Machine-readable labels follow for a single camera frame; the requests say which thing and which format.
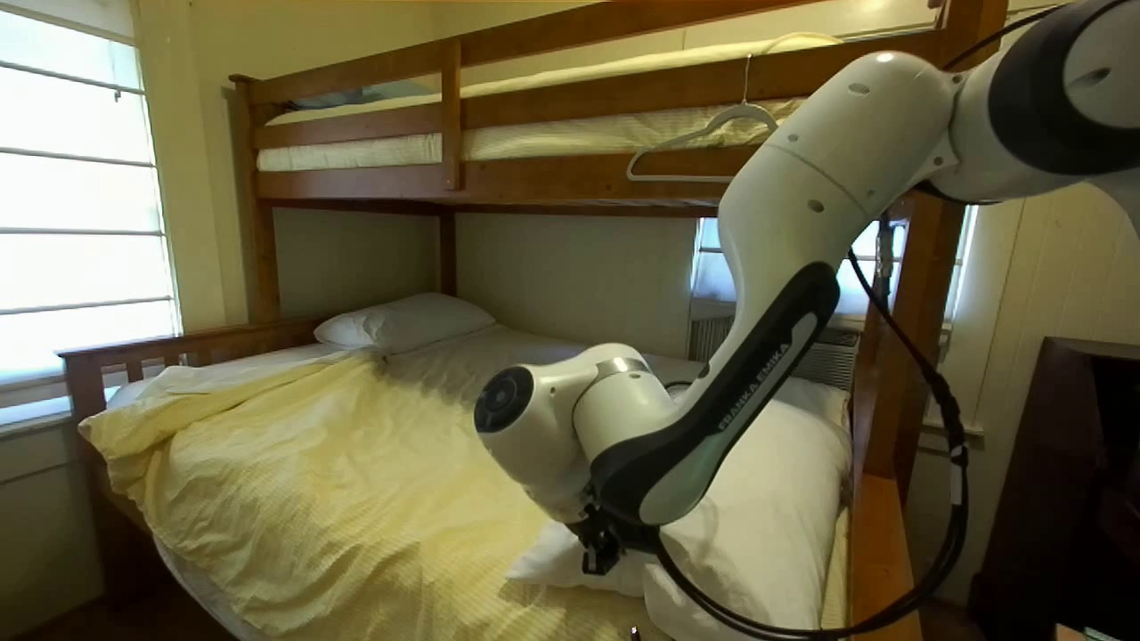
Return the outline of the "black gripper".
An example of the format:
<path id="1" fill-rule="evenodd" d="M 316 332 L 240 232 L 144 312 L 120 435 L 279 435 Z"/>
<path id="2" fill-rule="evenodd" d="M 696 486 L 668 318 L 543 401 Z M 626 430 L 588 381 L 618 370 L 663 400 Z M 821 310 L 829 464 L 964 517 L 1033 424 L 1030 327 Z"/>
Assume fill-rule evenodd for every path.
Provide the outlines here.
<path id="1" fill-rule="evenodd" d="M 570 523 L 570 529 L 580 542 L 580 568 L 588 578 L 606 578 L 621 563 L 622 542 L 595 506 L 588 506 L 583 517 Z"/>

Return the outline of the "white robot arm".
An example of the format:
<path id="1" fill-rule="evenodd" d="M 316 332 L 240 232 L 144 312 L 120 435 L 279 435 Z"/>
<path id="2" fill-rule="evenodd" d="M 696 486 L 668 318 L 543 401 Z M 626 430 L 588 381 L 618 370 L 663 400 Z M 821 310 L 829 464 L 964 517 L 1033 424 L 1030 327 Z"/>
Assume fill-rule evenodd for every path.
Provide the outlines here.
<path id="1" fill-rule="evenodd" d="M 675 394 L 630 345 L 499 370 L 473 428 L 602 578 L 700 506 L 721 464 L 839 306 L 849 246 L 907 188 L 998 201 L 1140 175 L 1140 0 L 1075 0 L 951 73 L 867 53 L 822 83 L 732 179 L 721 243 L 739 289 L 727 337 Z"/>

